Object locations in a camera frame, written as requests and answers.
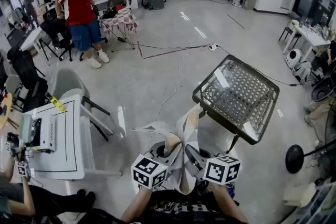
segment mesh tabletop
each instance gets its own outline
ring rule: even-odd
[[[236,128],[235,133],[258,142],[275,107],[279,88],[229,55],[194,93],[206,111],[217,114],[216,121],[223,118]]]

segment white table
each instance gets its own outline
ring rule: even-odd
[[[35,28],[33,31],[30,32],[26,40],[23,42],[22,46],[20,47],[21,50],[27,50],[34,46],[36,49],[37,53],[39,55],[43,55],[43,52],[41,50],[41,44],[38,41],[38,38],[40,37],[40,34],[43,32],[41,27]],[[43,55],[43,58],[46,61],[47,66],[50,65],[49,61],[45,56]]]
[[[90,121],[104,130],[108,128],[91,113],[87,113],[80,103],[79,94],[61,99],[60,102],[66,107],[65,112],[61,112],[53,104],[26,112],[33,118],[40,118],[46,113],[56,117],[55,151],[50,154],[34,151],[32,157],[26,156],[29,168],[34,169],[32,176],[63,180],[83,179],[90,174],[121,176],[121,172],[95,168]]]
[[[289,45],[292,43],[294,36],[296,33],[300,33],[301,36],[306,40],[306,43],[308,42],[310,47],[307,50],[306,54],[304,55],[302,62],[306,61],[309,53],[312,51],[313,47],[315,46],[323,46],[323,45],[329,45],[330,41],[329,40],[324,40],[319,34],[315,33],[311,29],[308,29],[306,26],[300,27],[299,25],[293,25],[293,33],[289,37],[287,44],[282,51],[282,54],[285,54]]]

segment fiducial marker cube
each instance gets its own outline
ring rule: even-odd
[[[206,162],[203,178],[219,185],[226,185],[237,179],[239,168],[240,160],[229,155],[211,158]]]

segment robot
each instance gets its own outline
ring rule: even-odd
[[[133,163],[132,179],[139,185],[148,189],[160,186],[167,180],[174,170],[175,161],[183,150],[190,162],[186,163],[185,169],[196,178],[197,182],[213,182],[219,185],[226,185],[227,188],[234,188],[234,181],[238,178],[240,160],[230,155],[213,158],[205,156],[190,145],[183,148],[180,143],[170,153],[164,155],[165,142],[154,144],[145,155],[139,155]]]

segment concrete floor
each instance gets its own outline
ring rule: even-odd
[[[134,14],[140,27],[133,40],[140,44],[190,47],[217,42],[266,75],[285,83],[297,83],[281,53],[285,43],[278,42],[288,22],[286,16],[259,14],[235,8],[231,3],[222,5],[207,0],[168,1],[165,9],[149,11],[139,8]],[[97,195],[97,208],[120,217],[135,195],[130,166],[144,152],[150,138],[130,129],[155,120],[162,102],[174,92],[178,67],[185,56],[177,93],[163,106],[159,116],[159,120],[174,126],[195,105],[193,90],[227,53],[220,49],[211,52],[206,48],[142,59],[138,48],[132,50],[114,39],[109,42],[109,47],[104,46],[111,61],[99,70],[92,69],[85,61],[79,62],[78,54],[73,62],[67,58],[62,62],[53,58],[49,67],[41,56],[34,60],[49,81],[59,67],[73,68],[89,89],[92,101],[111,112],[111,117],[108,117],[93,109],[93,113],[115,131],[110,141],[105,142],[91,128],[94,160],[97,168],[122,170],[123,176],[108,181],[97,178],[88,182],[41,182],[46,188],[61,194],[75,193],[81,187],[92,190]],[[170,50],[141,47],[141,51],[145,58]],[[242,162],[235,199],[240,202],[240,208],[250,223],[278,222],[291,209],[282,203],[284,189],[319,177],[316,168],[303,168],[295,175],[289,174],[284,160],[290,145],[299,144],[307,152],[313,149],[317,139],[313,128],[303,120],[303,106],[309,102],[311,87],[275,83],[280,88],[280,95],[261,142],[249,145],[239,139],[232,150],[232,155]],[[216,152],[228,149],[233,139],[231,133],[207,116],[199,124],[201,147]],[[66,217],[74,219],[69,213]],[[64,216],[62,219],[71,222]]]

